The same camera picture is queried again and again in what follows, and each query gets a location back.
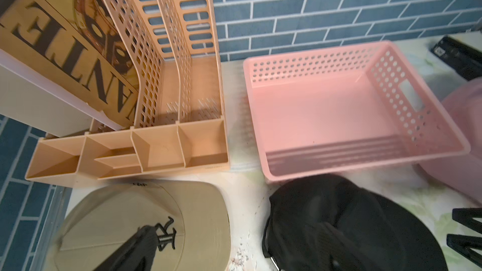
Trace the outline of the pink perforated plastic basket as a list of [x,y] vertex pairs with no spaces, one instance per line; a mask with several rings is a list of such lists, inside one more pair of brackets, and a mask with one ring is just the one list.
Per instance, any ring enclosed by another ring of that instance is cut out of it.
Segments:
[[463,149],[452,118],[391,41],[258,56],[243,68],[270,183]]

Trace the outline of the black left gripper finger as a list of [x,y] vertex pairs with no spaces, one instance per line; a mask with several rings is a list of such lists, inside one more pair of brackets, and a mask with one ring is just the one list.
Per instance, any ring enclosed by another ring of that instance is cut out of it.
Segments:
[[157,245],[156,229],[149,225],[143,226],[94,270],[151,270]]

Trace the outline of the pink baseball cap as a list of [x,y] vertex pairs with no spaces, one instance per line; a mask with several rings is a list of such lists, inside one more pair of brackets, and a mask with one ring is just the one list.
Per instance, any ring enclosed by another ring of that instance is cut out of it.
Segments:
[[457,88],[442,104],[456,125],[463,149],[420,166],[432,178],[481,203],[481,79]]

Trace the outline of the beige baseball cap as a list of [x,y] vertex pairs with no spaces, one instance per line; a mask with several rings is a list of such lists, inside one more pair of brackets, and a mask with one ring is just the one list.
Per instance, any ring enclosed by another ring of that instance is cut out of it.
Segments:
[[153,270],[225,270],[230,222],[220,190],[196,181],[113,184],[84,197],[67,215],[45,270],[94,270],[134,234],[150,229]]

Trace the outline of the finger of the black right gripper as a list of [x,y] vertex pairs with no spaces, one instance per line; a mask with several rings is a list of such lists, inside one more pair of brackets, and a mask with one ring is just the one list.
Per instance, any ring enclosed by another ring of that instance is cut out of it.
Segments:
[[449,248],[481,267],[481,237],[448,234],[446,242]]
[[481,219],[482,208],[454,208],[452,211],[452,218],[459,224],[481,233]]

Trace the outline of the beige flat board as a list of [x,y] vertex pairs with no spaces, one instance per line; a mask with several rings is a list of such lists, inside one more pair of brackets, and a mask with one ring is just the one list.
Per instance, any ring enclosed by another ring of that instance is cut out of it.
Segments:
[[89,130],[92,118],[1,67],[1,114],[57,137]]

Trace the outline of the black baseball cap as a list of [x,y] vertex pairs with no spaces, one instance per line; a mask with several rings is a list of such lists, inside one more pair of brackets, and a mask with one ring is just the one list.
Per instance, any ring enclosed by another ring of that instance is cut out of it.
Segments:
[[441,247],[411,212],[350,180],[295,179],[270,197],[262,253],[277,270],[446,270]]

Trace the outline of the peach plastic desk organizer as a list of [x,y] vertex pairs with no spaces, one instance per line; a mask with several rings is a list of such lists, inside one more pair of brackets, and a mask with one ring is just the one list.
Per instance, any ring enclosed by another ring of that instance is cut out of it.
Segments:
[[29,181],[77,188],[230,167],[213,0],[104,0],[139,79],[134,124],[39,140]]

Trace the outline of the floral table mat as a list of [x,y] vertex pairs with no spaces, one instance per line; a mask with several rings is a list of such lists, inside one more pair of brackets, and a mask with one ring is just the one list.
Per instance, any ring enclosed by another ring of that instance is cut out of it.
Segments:
[[[417,69],[438,99],[444,99],[464,84],[451,68],[433,56],[430,49],[438,36],[398,41],[410,63]],[[215,185],[225,199],[231,228],[228,270],[272,270],[261,251],[262,229],[269,214],[269,197],[276,190],[261,171],[252,121],[248,117],[246,83],[241,61],[222,65],[227,103],[230,170],[190,176],[192,181]],[[475,208],[477,203],[429,177],[417,165],[346,172],[355,184],[381,194],[418,217],[439,242],[449,270],[476,270],[446,244],[449,233],[472,235],[473,231],[452,219],[455,208]]]

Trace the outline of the wanted poster book pink edge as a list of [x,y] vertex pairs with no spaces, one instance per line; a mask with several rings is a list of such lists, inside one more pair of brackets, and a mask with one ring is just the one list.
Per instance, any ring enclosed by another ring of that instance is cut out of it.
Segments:
[[1,49],[121,127],[139,81],[103,0],[1,0]]

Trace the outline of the black stapler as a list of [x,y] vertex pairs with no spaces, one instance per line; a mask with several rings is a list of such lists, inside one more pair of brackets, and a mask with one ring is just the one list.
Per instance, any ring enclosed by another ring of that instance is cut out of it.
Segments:
[[444,36],[430,52],[465,80],[481,77],[481,51],[450,36]]

